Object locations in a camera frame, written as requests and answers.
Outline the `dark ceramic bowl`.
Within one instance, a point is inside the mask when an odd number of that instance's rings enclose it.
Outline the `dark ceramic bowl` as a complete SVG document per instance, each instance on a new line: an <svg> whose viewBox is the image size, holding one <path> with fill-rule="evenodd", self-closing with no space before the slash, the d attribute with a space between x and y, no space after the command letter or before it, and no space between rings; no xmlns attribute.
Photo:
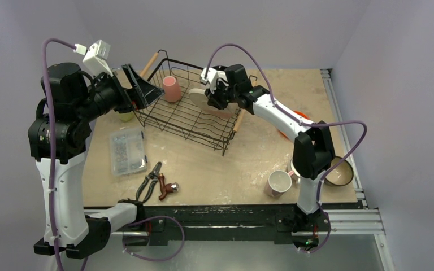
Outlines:
<svg viewBox="0 0 434 271"><path fill-rule="evenodd" d="M328 186L342 187L350 184L354 178L354 169L351 164L344 160L334 170L326 175L324 184Z"/></svg>

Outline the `black base frame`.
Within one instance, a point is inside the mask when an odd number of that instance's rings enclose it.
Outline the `black base frame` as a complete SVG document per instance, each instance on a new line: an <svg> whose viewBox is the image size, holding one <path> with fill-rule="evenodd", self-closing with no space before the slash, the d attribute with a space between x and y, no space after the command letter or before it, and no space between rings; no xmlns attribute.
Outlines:
<svg viewBox="0 0 434 271"><path fill-rule="evenodd" d="M124 226L113 233L141 238L143 244L165 246L168 241L248 241L314 248L332 235L384 233L380 213L359 204L324 204L326 214L302 220L295 204L207 206L145 206L143 225Z"/></svg>

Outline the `black wire dish rack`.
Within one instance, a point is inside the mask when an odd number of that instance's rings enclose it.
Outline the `black wire dish rack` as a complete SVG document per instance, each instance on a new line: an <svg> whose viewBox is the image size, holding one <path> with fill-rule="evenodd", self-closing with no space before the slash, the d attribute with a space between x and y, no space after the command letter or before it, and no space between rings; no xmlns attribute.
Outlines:
<svg viewBox="0 0 434 271"><path fill-rule="evenodd" d="M235 125L240 114L237 104L230 104L230 117L215 116L192 103L190 90L199 88L202 67L168 57L166 50L157 52L156 65L145 76L148 82L163 87L163 79L177 79L181 98L174 103L160 98L150 107L136 112L142 126L153 126L161 131L197 142L224 155L236 134Z"/></svg>

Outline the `brown handled tool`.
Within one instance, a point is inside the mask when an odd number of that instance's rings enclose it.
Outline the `brown handled tool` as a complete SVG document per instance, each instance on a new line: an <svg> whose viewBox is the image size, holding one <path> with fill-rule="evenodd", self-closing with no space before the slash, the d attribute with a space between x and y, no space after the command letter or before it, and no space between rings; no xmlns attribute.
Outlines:
<svg viewBox="0 0 434 271"><path fill-rule="evenodd" d="M177 193L179 191L179 184L177 182L166 183L166 178L163 173L159 174L158 180L160 188L160 195L158 197L159 201L163 201L168 194Z"/></svg>

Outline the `clear plastic screw box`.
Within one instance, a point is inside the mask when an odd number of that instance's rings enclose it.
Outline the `clear plastic screw box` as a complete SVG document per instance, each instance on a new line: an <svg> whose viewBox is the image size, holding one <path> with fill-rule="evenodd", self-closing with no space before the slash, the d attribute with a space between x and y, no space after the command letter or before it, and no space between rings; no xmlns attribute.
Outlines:
<svg viewBox="0 0 434 271"><path fill-rule="evenodd" d="M111 172L123 176L145 171L147 157L144 149L144 133L139 127L123 128L109 136Z"/></svg>

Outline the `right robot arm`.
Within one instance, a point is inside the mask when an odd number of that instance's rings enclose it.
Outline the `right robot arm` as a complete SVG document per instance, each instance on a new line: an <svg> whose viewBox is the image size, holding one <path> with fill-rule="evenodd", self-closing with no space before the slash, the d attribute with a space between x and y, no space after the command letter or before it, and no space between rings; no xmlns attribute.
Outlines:
<svg viewBox="0 0 434 271"><path fill-rule="evenodd" d="M292 165L300 176L296 225L307 230L321 213L320 190L323 175L335 158L335 148L327 123L305 119L279 102L270 89L252 83L241 64L204 68L200 75L207 104L219 110L235 103L260 117L293 141Z"/></svg>

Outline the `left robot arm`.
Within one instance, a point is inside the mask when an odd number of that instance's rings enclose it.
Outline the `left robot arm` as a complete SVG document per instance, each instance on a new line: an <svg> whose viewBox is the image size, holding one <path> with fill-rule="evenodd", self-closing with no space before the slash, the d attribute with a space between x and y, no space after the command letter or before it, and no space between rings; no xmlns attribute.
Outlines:
<svg viewBox="0 0 434 271"><path fill-rule="evenodd" d="M82 176L90 123L110 111L145 109L164 91L129 64L111 75L91 76L71 62L51 65L46 71L41 79L45 97L28 129L46 209L45 233L34 251L48 256L65 252L69 258L84 259L102 250L111 233L124 226L138 231L146 223L139 200L123 199L102 212L85 214Z"/></svg>

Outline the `black pliers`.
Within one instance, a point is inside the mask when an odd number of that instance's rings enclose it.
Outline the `black pliers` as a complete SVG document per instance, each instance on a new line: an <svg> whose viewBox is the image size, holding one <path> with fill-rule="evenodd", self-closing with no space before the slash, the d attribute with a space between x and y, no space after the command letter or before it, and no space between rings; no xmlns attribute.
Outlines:
<svg viewBox="0 0 434 271"><path fill-rule="evenodd" d="M159 182L159 174L160 174L161 167L162 167L162 162L159 161L156 163L152 171L145 176L142 184L139 186L139 188L136 191L136 200L138 202L146 203L152 196L154 188L156 184ZM139 200L142 192L146 187L148 188L147 193L145 194L142 200Z"/></svg>

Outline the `orange plate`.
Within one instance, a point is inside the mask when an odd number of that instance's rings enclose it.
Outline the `orange plate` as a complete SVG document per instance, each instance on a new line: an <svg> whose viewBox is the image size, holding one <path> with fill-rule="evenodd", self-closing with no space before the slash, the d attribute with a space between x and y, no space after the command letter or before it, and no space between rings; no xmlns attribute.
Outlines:
<svg viewBox="0 0 434 271"><path fill-rule="evenodd" d="M297 111L297 110L293 110L293 112L296 113L297 115L303 117L304 119L309 120L309 117L308 117L307 115L305 115L303 112L301 112L301 111ZM283 138L288 139L288 137L287 137L284 133L282 133L280 130L278 130L278 132L280 133L280 135L281 135Z"/></svg>

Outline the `white enamel mug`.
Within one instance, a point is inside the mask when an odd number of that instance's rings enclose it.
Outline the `white enamel mug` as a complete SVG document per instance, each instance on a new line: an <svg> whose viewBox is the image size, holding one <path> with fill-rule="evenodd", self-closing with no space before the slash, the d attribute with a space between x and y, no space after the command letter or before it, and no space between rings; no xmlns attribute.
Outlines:
<svg viewBox="0 0 434 271"><path fill-rule="evenodd" d="M295 183L300 183L300 174L297 172L293 165L293 159L290 159L287 165L287 172L289 176L291 177L292 181Z"/></svg>

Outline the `pink rimmed large plate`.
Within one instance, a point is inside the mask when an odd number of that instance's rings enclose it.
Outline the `pink rimmed large plate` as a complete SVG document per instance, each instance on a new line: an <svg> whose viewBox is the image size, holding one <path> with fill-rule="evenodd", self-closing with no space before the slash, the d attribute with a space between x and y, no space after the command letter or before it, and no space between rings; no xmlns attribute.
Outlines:
<svg viewBox="0 0 434 271"><path fill-rule="evenodd" d="M238 106L235 103L231 103L224 110L219 110L213 106L209 106L205 91L200 88L192 88L188 91L188 95L193 104L199 107L204 113L211 114L221 119L229 119L234 116L238 111Z"/></svg>

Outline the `red rimmed plate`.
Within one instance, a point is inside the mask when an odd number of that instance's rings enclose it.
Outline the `red rimmed plate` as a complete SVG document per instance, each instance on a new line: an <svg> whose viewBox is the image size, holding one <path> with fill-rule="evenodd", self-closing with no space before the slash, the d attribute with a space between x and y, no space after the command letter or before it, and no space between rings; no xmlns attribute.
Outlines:
<svg viewBox="0 0 434 271"><path fill-rule="evenodd" d="M224 65L215 65L210 67L210 69L215 69L216 71L225 71L225 69L227 68L227 66Z"/></svg>

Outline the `green mug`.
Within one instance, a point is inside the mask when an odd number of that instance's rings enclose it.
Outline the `green mug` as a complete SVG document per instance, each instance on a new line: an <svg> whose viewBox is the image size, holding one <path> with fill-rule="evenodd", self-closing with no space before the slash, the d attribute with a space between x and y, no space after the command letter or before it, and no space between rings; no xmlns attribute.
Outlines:
<svg viewBox="0 0 434 271"><path fill-rule="evenodd" d="M124 122L124 123L133 120L134 117L135 117L135 115L132 112L118 113L119 120L122 121L122 122Z"/></svg>

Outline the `light pink mug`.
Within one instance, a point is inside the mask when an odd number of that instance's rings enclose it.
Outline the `light pink mug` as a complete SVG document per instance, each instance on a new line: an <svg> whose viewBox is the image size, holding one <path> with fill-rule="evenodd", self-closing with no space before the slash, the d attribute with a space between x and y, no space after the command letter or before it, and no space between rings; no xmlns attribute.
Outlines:
<svg viewBox="0 0 434 271"><path fill-rule="evenodd" d="M293 175L293 170L272 172L265 183L264 193L271 198L281 197L293 186Z"/></svg>

